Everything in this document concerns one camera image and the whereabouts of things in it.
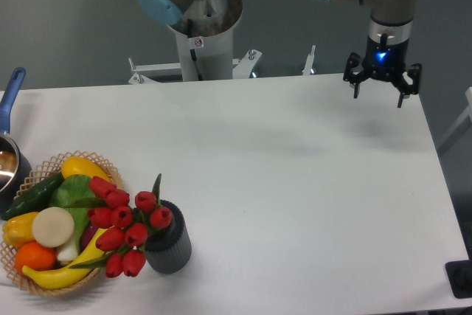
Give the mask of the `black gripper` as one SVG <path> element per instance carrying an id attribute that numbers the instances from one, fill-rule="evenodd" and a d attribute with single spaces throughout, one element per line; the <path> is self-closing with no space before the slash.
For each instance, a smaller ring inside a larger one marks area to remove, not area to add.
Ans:
<path id="1" fill-rule="evenodd" d="M 408 45 L 409 39 L 399 44 L 382 46 L 380 42 L 368 38 L 364 58 L 351 52 L 344 68 L 343 81 L 349 83 L 353 89 L 353 98 L 358 98 L 361 84 L 370 78 L 385 82 L 397 81 L 398 108 L 402 107 L 404 100 L 417 95 L 420 90 L 422 65 L 415 63 L 406 67 Z M 356 72 L 355 69 L 360 65 L 361 71 Z"/>

